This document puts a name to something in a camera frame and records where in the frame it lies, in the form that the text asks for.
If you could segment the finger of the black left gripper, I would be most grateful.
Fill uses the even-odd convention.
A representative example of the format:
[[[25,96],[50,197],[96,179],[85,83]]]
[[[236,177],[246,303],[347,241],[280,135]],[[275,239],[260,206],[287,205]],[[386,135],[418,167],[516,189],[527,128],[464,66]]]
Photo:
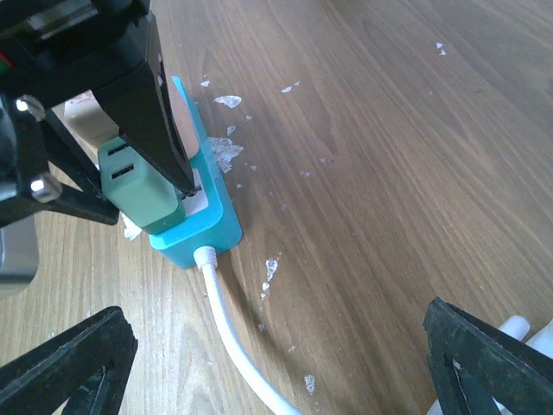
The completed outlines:
[[[99,170],[68,129],[51,112],[29,112],[29,213],[54,212],[105,225],[118,223],[119,210],[103,194]]]

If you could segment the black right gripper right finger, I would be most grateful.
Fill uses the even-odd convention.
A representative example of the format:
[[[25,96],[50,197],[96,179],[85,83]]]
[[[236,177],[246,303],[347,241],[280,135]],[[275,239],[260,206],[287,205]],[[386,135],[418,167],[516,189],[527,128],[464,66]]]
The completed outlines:
[[[552,326],[529,336],[512,316],[495,328],[435,298],[423,321],[437,400],[431,414],[550,414]]]

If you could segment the pink cube adapter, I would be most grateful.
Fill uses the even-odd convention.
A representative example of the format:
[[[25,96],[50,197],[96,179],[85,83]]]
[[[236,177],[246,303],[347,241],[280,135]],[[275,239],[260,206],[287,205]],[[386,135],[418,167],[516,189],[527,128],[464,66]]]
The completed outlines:
[[[59,105],[54,114],[93,154],[119,137],[155,163],[167,164],[172,156],[187,163],[200,149],[191,110],[175,79],[160,80],[147,81],[115,99],[107,95],[115,91],[115,84],[89,90]]]

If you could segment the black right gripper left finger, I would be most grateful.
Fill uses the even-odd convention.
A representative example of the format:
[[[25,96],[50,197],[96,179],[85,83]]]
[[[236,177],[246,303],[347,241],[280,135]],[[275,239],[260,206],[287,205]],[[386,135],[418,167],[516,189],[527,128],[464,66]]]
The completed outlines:
[[[2,414],[118,414],[138,349],[107,307],[1,366]]]

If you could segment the teal power strip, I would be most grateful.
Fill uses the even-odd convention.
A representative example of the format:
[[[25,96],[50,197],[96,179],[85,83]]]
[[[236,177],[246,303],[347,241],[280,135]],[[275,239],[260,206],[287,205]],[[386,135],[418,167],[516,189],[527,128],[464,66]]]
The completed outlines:
[[[182,201],[185,219],[163,233],[151,234],[149,244],[180,268],[189,269],[196,266],[197,248],[211,246],[217,253],[229,251],[240,242],[243,230],[198,107],[179,77],[174,76],[172,82],[189,110],[199,139],[199,151],[190,163],[200,191]]]

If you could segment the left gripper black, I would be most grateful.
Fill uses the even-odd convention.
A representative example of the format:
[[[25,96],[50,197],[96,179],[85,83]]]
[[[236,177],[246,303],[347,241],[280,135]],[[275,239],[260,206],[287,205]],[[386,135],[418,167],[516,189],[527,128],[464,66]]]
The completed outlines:
[[[176,130],[156,19],[146,1],[1,4],[1,223],[31,216],[29,112],[86,91],[124,141],[182,193],[194,175]]]

